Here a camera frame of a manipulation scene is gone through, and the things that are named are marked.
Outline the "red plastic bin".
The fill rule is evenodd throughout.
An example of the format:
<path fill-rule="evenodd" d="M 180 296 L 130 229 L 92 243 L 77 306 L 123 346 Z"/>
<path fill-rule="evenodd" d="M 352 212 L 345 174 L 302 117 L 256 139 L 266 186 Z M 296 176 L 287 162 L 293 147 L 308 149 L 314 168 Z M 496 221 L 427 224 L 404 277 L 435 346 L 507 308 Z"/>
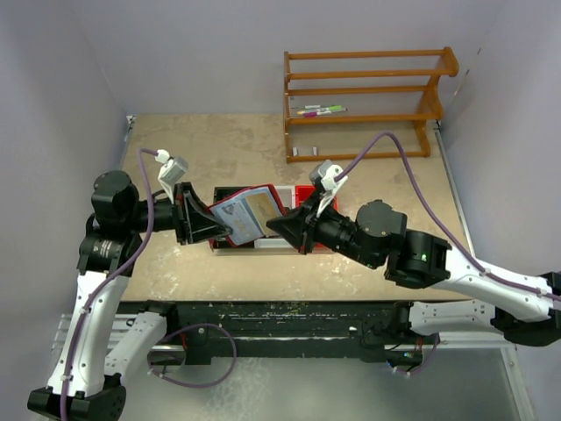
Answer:
<path fill-rule="evenodd" d="M 314 192 L 315 188 L 312 185 L 296 185 L 295 186 L 295 207 L 302 205 Z M 318 253 L 328 253 L 328 248 L 317 243 L 314 248 L 314 252 Z"/>

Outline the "silver credit card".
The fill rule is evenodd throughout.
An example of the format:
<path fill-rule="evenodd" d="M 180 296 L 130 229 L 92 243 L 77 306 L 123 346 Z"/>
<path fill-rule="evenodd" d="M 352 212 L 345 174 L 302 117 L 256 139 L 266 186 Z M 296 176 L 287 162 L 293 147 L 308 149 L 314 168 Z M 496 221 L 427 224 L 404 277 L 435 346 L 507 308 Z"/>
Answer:
<path fill-rule="evenodd" d="M 209 209 L 215 217 L 233 230 L 233 233 L 228 236 L 232 245 L 241 246 L 263 236 L 255 217 L 241 195 L 215 203 Z"/>

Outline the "red leather card holder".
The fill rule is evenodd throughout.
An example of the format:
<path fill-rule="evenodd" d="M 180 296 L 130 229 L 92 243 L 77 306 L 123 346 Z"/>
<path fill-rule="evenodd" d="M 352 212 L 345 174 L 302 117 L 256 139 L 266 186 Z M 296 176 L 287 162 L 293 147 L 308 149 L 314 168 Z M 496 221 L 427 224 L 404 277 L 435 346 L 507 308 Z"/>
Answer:
<path fill-rule="evenodd" d="M 209 211 L 231 228 L 231 233 L 224 239 L 232 247 L 277 236 L 267 222 L 286 215 L 277 189 L 272 184 L 243 188 L 213 203 Z"/>

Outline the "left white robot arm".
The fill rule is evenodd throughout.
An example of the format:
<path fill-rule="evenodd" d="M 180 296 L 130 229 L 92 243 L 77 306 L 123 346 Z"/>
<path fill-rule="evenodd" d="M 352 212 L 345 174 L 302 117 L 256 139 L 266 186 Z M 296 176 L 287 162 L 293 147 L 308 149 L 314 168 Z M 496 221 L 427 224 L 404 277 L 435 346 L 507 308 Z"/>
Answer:
<path fill-rule="evenodd" d="M 148 301 L 114 348 L 110 335 L 134 269 L 153 232 L 172 231 L 181 245 L 231 234 L 212 216 L 188 182 L 173 187 L 169 198 L 137 187 L 121 170 L 100 175 L 91 197 L 93 213 L 79 247 L 77 292 L 59 362 L 46 386 L 31 391 L 28 410 L 50 420 L 117 420 L 126 383 L 153 345 L 180 335 L 174 303 Z"/>

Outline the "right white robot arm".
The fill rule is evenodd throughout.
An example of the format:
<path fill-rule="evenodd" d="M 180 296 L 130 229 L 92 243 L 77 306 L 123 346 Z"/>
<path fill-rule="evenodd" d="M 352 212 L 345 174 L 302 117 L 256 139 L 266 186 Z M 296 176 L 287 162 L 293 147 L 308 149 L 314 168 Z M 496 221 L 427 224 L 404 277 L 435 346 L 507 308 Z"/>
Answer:
<path fill-rule="evenodd" d="M 441 332 L 491 332 L 524 346 L 560 339 L 559 275 L 520 275 L 476 260 L 445 239 L 409 229 L 406 215 L 381 200 L 362 205 L 354 219 L 317 206 L 309 199 L 266 225 L 301 254 L 321 244 L 367 268 L 384 268 L 385 278 L 400 287 L 466 297 L 408 304 L 389 324 L 396 341 Z"/>

